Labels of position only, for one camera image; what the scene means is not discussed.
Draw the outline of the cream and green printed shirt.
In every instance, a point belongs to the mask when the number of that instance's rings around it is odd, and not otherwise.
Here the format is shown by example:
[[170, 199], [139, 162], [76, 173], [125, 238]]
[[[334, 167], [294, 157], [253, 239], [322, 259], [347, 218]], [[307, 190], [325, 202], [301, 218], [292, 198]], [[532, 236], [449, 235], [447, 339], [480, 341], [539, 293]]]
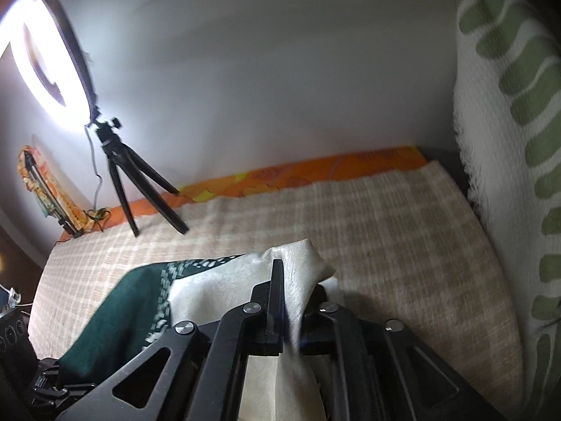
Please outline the cream and green printed shirt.
[[216, 260], [152, 263], [128, 272], [109, 292], [84, 331], [60, 359], [64, 383], [100, 384], [181, 320], [203, 325], [250, 299], [271, 278], [274, 260], [284, 270], [287, 349], [253, 357], [243, 387], [241, 420], [323, 420], [318, 381], [297, 350], [303, 312], [316, 285], [340, 301], [337, 272], [310, 240], [262, 253]]

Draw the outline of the white clip desk lamp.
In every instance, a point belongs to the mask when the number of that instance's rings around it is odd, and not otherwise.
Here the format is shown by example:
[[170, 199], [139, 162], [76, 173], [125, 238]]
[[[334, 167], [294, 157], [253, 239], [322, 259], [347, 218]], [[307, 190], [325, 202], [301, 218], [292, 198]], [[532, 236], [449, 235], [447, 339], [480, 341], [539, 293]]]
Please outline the white clip desk lamp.
[[33, 303], [24, 303], [22, 301], [22, 296], [13, 287], [6, 288], [0, 285], [1, 292], [1, 310], [7, 310], [11, 308], [27, 308], [31, 307]]

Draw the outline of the beige plaid blanket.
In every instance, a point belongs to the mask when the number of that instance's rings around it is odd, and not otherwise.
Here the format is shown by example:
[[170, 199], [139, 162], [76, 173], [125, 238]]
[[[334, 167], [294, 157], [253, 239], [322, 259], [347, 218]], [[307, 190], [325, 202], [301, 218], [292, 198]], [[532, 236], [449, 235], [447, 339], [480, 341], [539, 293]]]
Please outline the beige plaid blanket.
[[185, 205], [189, 230], [157, 215], [55, 245], [29, 335], [63, 355], [114, 285], [149, 263], [217, 259], [310, 240], [361, 318], [400, 318], [506, 417], [523, 402], [523, 359], [503, 270], [474, 211], [437, 162]]

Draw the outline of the orange floral scarf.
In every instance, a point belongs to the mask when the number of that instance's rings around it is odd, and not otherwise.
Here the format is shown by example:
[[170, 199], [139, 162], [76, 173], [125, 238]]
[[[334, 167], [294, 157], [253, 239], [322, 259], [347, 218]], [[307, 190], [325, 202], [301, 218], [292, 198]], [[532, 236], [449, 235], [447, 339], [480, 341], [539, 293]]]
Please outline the orange floral scarf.
[[31, 154], [33, 155], [33, 157], [35, 158], [35, 161], [37, 162], [37, 165], [39, 166], [40, 172], [43, 175], [43, 177], [46, 179], [50, 190], [55, 195], [55, 198], [61, 203], [61, 205], [63, 206], [64, 210], [69, 215], [70, 220], [73, 222], [73, 224], [79, 230], [82, 230], [83, 233], [87, 232], [87, 231], [90, 231], [92, 229], [92, 226], [93, 226], [93, 221], [91, 220], [90, 217], [87, 216], [84, 209], [81, 208], [80, 206], [78, 206], [74, 201], [72, 201], [70, 196], [68, 195], [68, 193], [64, 191], [64, 189], [62, 188], [61, 185], [59, 185], [59, 182], [51, 174], [51, 172], [48, 168], [48, 164], [44, 160], [42, 154], [35, 147], [24, 146], [22, 148], [22, 150], [20, 151], [19, 155], [18, 155], [17, 170], [18, 170], [18, 173], [20, 174], [21, 178], [22, 178], [22, 174], [24, 173], [24, 165], [23, 165], [23, 150], [24, 149], [28, 149], [31, 152]]

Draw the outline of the folded silver tripod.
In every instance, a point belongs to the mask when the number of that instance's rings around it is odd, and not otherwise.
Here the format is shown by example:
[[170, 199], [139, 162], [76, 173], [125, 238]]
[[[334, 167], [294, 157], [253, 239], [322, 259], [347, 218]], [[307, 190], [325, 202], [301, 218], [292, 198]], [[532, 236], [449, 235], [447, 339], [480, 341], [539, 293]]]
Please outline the folded silver tripod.
[[40, 172], [35, 158], [28, 149], [23, 150], [24, 173], [22, 178], [28, 191], [35, 194], [37, 201], [46, 217], [53, 217], [58, 224], [73, 238], [83, 235], [70, 220], [61, 203], [50, 190], [46, 179]]

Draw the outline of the black mini tripod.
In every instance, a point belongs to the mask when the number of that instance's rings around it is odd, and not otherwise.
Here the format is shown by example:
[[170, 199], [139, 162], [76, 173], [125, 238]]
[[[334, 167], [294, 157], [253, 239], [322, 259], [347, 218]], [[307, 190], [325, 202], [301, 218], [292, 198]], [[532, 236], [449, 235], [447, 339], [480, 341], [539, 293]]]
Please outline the black mini tripod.
[[162, 187], [167, 193], [178, 196], [180, 191], [167, 179], [149, 165], [130, 146], [127, 146], [115, 129], [120, 129], [121, 123], [113, 118], [111, 123], [101, 122], [100, 110], [94, 107], [88, 126], [96, 126], [95, 133], [101, 142], [104, 155], [107, 157], [108, 172], [124, 211], [124, 216], [135, 237], [140, 235], [134, 219], [131, 206], [128, 202], [119, 171], [135, 185], [144, 198], [160, 213], [161, 216], [180, 234], [184, 235], [189, 230], [187, 224], [151, 185], [150, 181]]

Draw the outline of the green striped white pillow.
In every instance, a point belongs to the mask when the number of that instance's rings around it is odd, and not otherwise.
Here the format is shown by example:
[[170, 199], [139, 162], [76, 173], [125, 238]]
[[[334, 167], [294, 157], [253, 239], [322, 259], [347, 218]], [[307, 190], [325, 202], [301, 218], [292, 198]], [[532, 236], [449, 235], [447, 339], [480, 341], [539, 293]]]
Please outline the green striped white pillow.
[[530, 0], [455, 0], [454, 124], [510, 287], [525, 420], [560, 409], [560, 44]]

